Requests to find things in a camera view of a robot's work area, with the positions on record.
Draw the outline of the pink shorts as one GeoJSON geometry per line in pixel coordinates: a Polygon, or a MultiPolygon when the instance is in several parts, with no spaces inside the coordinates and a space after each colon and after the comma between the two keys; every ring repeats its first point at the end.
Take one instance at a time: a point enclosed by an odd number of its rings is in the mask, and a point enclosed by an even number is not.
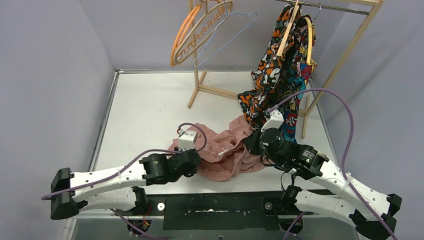
{"type": "Polygon", "coordinates": [[[243,115],[235,118],[228,129],[216,133],[206,125],[196,123],[189,130],[197,132],[195,148],[201,158],[197,174],[223,182],[240,173],[254,173],[265,168],[259,155],[249,152],[243,140],[253,133],[243,115]]]}

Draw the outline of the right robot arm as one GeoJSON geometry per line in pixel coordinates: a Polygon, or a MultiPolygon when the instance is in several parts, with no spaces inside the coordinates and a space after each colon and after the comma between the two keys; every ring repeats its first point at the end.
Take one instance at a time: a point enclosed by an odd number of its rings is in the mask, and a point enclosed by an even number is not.
{"type": "Polygon", "coordinates": [[[386,240],[395,231],[394,215],[402,198],[364,185],[313,146],[285,140],[276,128],[255,130],[244,139],[248,152],[267,167],[315,183],[334,194],[320,195],[291,184],[283,190],[281,208],[289,213],[310,212],[334,218],[355,228],[369,240],[386,240]]]}

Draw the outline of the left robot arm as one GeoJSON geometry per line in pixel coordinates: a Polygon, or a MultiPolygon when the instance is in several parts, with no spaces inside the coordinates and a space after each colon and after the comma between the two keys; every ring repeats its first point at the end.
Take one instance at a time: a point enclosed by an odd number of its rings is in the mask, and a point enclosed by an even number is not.
{"type": "Polygon", "coordinates": [[[166,185],[182,176],[197,173],[201,157],[195,149],[164,150],[147,156],[137,156],[130,163],[98,171],[73,172],[59,169],[51,184],[51,193],[43,200],[50,201],[50,218],[64,220],[92,209],[117,209],[137,214],[145,213],[148,199],[144,188],[166,185]]]}

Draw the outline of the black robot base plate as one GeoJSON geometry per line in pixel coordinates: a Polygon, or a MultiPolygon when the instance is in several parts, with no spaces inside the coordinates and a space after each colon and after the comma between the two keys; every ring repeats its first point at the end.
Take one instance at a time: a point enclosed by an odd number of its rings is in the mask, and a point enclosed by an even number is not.
{"type": "Polygon", "coordinates": [[[146,204],[123,211],[123,215],[161,217],[164,231],[278,231],[283,216],[300,214],[294,205],[283,203],[282,196],[282,191],[149,194],[146,204]]]}

